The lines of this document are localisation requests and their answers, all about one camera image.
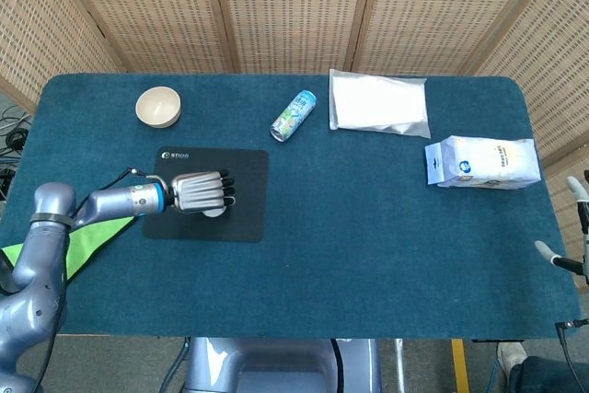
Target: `can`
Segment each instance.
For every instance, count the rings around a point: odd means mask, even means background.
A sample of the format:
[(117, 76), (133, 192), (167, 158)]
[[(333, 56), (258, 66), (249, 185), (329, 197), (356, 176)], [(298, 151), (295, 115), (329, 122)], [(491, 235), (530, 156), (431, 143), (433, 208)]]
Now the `can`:
[(279, 142), (288, 140), (316, 104), (317, 98), (312, 92), (307, 90), (299, 92), (272, 124), (270, 128), (272, 137)]

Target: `logo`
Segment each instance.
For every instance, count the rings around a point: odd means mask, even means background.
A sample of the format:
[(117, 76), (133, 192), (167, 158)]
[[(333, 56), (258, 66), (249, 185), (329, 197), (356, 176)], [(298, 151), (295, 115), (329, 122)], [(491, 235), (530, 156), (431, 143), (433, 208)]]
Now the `logo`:
[(162, 152), (162, 158), (164, 158), (165, 160), (167, 160), (169, 158), (178, 158), (180, 160), (188, 160), (190, 158), (190, 154), (188, 154), (186, 152), (164, 151), (164, 152)]
[(459, 166), (461, 171), (466, 172), (467, 174), (470, 172), (470, 164), (467, 161), (461, 161)]

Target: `yellow tape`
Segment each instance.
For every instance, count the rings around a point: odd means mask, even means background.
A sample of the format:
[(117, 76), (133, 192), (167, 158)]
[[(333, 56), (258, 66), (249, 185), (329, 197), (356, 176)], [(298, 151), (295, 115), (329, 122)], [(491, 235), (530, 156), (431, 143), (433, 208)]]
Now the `yellow tape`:
[(456, 392), (468, 393), (467, 360), (464, 355), (462, 340), (452, 340), (452, 358), (454, 359), (454, 373), (456, 375)]

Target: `white bowl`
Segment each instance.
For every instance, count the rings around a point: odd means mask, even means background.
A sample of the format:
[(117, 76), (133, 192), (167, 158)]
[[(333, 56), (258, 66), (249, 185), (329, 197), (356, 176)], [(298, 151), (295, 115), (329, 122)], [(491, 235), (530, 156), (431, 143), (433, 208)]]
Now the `white bowl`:
[(135, 113), (149, 126), (167, 128), (180, 116), (180, 96), (171, 87), (152, 87), (137, 99)]

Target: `shoe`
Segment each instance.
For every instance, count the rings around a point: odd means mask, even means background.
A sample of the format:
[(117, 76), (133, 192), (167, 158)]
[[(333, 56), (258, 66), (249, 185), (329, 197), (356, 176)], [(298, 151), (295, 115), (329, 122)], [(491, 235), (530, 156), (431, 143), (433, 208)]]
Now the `shoe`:
[(512, 368), (521, 364), (526, 358), (527, 353), (520, 342), (500, 342), (497, 346), (497, 359), (507, 379), (512, 373)]

